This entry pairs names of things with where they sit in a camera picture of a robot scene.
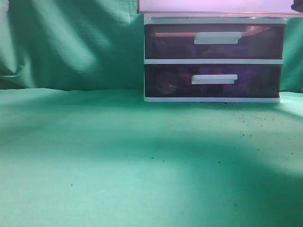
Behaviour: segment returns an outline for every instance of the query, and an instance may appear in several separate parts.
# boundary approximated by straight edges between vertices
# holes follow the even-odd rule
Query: pink box
[[[293,0],[138,0],[138,12],[302,17],[291,9],[293,3]]]

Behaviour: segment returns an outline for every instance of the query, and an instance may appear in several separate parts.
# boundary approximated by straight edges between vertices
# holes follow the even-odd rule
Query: drawer
[[[279,98],[281,65],[145,65],[145,97]]]
[[[145,25],[146,59],[282,59],[284,24]]]

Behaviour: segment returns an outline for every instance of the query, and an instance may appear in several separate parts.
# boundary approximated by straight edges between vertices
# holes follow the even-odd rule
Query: green backdrop
[[[289,21],[283,91],[303,87],[303,20]],[[142,89],[136,0],[11,0],[0,23],[0,88]]]

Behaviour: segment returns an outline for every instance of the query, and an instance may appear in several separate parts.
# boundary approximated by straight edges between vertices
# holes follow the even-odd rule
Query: green cloth
[[[1,227],[302,227],[303,94],[0,91]]]
[[[281,89],[303,87],[303,20],[289,22]],[[0,23],[0,88],[143,89],[136,0],[12,0]]]

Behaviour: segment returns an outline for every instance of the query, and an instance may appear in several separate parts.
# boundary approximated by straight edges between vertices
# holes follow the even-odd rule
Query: drawer handle
[[[222,75],[194,75],[191,78],[192,84],[234,84],[238,79],[237,74]]]
[[[241,32],[199,32],[195,44],[238,44]]]

